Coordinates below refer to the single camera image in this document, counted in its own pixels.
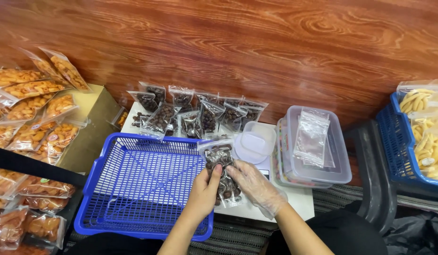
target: blue plastic basket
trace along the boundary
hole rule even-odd
[[[415,184],[419,187],[438,191],[438,180],[421,174],[414,154],[414,135],[406,113],[400,111],[397,93],[390,96],[391,103],[376,115],[381,139],[386,152],[391,180]]]
[[[75,230],[82,235],[114,232],[165,239],[204,167],[197,141],[111,134],[83,189]],[[192,241],[205,241],[212,231],[213,212],[200,223]]]

